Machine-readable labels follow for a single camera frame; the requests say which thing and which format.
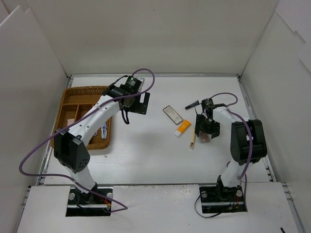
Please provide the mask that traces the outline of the brown eyeshadow palette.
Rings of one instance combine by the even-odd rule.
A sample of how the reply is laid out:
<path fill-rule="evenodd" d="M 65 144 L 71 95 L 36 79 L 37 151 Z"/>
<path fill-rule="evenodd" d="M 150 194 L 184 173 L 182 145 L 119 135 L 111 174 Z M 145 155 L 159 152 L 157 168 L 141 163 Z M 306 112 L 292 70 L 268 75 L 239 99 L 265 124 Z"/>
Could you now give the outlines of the brown eyeshadow palette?
<path fill-rule="evenodd" d="M 209 143 L 210 142 L 210 136 L 208 133 L 200 132 L 199 133 L 199 140 L 201 144 Z"/>

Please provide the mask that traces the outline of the orange sunscreen tube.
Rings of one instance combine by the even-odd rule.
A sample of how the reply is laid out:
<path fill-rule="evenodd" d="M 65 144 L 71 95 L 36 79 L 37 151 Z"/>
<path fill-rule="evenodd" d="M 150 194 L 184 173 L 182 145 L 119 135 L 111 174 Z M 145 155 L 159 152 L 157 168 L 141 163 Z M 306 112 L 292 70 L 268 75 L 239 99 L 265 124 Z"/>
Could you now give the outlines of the orange sunscreen tube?
<path fill-rule="evenodd" d="M 187 129 L 191 126 L 191 123 L 188 120 L 183 120 L 181 125 L 177 128 L 177 130 L 174 132 L 174 136 L 179 138 Z"/>

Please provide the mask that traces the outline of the beige foundation tube gold cap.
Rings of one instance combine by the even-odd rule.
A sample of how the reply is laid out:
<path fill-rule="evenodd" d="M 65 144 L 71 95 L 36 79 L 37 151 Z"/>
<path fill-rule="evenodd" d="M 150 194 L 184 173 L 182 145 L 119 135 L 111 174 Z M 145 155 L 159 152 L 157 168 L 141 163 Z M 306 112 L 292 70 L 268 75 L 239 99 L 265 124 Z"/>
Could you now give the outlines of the beige foundation tube gold cap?
<path fill-rule="evenodd" d="M 190 139 L 190 149 L 191 150 L 194 148 L 195 140 L 196 140 L 196 134 L 195 134 L 195 128 L 193 128 L 192 134 L 191 134 L 191 139 Z"/>

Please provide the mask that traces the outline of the mint green eyebrow razor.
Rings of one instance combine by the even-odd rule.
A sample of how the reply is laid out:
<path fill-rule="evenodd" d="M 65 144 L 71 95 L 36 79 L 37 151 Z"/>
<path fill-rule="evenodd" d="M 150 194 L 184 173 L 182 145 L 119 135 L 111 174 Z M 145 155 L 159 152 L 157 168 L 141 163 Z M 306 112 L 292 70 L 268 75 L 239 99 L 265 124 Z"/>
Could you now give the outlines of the mint green eyebrow razor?
<path fill-rule="evenodd" d="M 105 136 L 105 126 L 101 127 L 101 137 L 102 137 L 102 139 L 106 138 L 106 136 Z"/>

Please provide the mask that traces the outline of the beige rectangular compact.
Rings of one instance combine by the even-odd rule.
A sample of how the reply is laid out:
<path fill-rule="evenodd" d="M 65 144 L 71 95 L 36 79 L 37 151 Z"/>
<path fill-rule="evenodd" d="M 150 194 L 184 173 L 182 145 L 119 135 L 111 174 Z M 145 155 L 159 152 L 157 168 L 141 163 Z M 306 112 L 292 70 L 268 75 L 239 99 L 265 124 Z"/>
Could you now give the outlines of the beige rectangular compact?
<path fill-rule="evenodd" d="M 68 119 L 67 120 L 67 126 L 70 126 L 74 123 L 74 119 Z"/>

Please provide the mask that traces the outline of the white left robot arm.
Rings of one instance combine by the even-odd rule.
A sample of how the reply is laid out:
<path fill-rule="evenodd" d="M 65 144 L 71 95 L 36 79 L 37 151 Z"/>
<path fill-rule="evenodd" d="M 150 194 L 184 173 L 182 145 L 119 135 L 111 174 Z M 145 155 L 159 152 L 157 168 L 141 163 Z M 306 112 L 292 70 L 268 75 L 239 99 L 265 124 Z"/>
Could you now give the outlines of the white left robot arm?
<path fill-rule="evenodd" d="M 146 114 L 150 94 L 147 93 L 144 103 L 140 96 L 116 100 L 117 97 L 140 93 L 144 85 L 144 78 L 128 76 L 126 82 L 119 87 L 110 85 L 100 96 L 96 104 L 87 112 L 91 116 L 81 119 L 81 122 L 60 132 L 54 137 L 54 157 L 63 165 L 73 178 L 83 188 L 80 190 L 80 199 L 85 203 L 93 203 L 97 198 L 96 182 L 88 169 L 90 155 L 87 146 L 97 132 L 117 112 L 134 112 Z"/>

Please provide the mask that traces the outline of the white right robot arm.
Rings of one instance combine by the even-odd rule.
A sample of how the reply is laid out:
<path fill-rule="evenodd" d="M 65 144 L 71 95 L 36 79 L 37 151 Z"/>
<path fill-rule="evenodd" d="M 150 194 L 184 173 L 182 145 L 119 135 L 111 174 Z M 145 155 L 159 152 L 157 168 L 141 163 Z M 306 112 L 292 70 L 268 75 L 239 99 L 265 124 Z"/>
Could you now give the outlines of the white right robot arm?
<path fill-rule="evenodd" d="M 267 155 L 267 146 L 262 122 L 244 119 L 225 104 L 214 104 L 211 98 L 201 101 L 202 113 L 196 115 L 195 135 L 199 139 L 216 138 L 222 126 L 230 128 L 231 161 L 218 177 L 216 197 L 226 200 L 237 192 L 250 164 L 255 164 Z"/>

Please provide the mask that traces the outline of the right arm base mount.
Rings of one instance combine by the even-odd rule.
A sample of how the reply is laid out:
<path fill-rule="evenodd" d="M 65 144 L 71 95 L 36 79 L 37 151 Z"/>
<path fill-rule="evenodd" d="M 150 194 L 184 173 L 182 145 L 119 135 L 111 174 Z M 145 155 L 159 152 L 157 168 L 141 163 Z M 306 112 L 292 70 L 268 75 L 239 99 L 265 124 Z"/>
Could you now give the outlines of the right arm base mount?
<path fill-rule="evenodd" d="M 221 214 L 247 212 L 245 195 L 241 186 L 229 192 L 220 192 L 217 186 L 200 186 L 194 203 L 195 212 L 203 218 L 214 218 Z"/>

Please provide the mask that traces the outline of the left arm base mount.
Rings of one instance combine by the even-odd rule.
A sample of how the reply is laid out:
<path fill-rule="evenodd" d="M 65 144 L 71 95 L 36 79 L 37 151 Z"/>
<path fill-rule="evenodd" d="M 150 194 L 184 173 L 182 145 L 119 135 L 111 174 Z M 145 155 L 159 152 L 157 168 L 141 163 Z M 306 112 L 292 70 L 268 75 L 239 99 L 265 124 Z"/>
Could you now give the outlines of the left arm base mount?
<path fill-rule="evenodd" d="M 69 191 L 66 217 L 102 217 L 110 216 L 111 201 L 94 194 L 82 193 L 71 187 Z"/>

